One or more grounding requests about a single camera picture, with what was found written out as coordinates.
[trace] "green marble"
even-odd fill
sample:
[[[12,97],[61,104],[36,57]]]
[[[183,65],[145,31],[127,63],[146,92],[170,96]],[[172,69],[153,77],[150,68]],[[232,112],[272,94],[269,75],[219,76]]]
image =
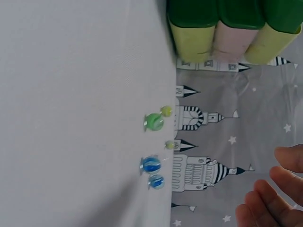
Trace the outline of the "green marble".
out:
[[[160,113],[152,113],[144,118],[144,127],[152,131],[159,131],[163,128],[164,120]]]

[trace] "gray fabric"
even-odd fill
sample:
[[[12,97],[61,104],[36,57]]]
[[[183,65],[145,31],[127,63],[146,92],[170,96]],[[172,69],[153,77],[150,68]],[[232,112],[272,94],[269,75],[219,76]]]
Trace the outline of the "gray fabric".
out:
[[[303,143],[303,59],[299,53],[302,45],[300,36],[281,55],[292,63],[282,66],[251,66],[239,73],[177,70],[177,85],[198,93],[178,97],[176,112],[178,106],[196,106],[201,112],[225,117],[233,117],[237,111],[239,117],[201,125],[196,131],[178,131],[176,142],[184,140],[197,147],[175,151],[175,157],[209,157],[207,162],[217,160],[227,168],[240,167],[246,172],[229,174],[202,191],[177,192],[173,186],[172,203],[179,206],[171,210],[172,227],[236,226],[234,210],[243,203],[254,182],[263,178],[272,183],[268,172],[278,165],[274,148]],[[200,166],[210,165],[204,162]],[[178,162],[174,162],[174,168],[172,184],[178,185],[174,178]]]

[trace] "green toy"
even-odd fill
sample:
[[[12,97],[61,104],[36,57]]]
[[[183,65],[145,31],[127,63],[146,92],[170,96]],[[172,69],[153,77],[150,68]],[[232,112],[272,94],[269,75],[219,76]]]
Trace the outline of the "green toy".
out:
[[[172,108],[169,105],[166,105],[161,108],[160,114],[162,114],[163,117],[170,117],[172,114]]]
[[[175,148],[175,142],[173,140],[166,141],[165,148],[169,150],[173,150]]]
[[[163,128],[164,120],[160,113],[151,113],[144,117],[144,129],[159,131]]]

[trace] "hand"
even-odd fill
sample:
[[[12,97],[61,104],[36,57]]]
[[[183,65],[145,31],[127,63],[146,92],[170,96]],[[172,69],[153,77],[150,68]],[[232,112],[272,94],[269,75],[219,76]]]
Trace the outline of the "hand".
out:
[[[290,171],[303,173],[303,145],[277,148],[275,156],[281,166],[270,170],[277,186],[303,206],[303,179]],[[246,194],[245,204],[236,209],[238,227],[303,227],[303,212],[294,210],[265,180],[258,180]]]

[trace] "white star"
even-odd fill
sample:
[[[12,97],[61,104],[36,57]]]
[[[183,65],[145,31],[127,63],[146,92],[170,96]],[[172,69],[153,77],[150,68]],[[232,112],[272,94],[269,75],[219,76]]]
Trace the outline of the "white star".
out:
[[[228,221],[231,221],[231,216],[225,215],[225,217],[223,218],[223,220],[224,220],[224,223],[226,223]]]
[[[232,144],[234,144],[234,143],[237,142],[236,139],[237,139],[237,137],[231,136],[231,138],[230,138],[228,141],[229,141],[229,142],[231,143],[231,145],[232,145]]]
[[[173,224],[174,224],[176,227],[177,227],[177,226],[181,226],[181,221],[176,220]]]
[[[286,124],[286,126],[284,127],[285,132],[288,133],[289,131],[291,131],[291,130],[290,130],[291,127],[292,127],[291,125]]]

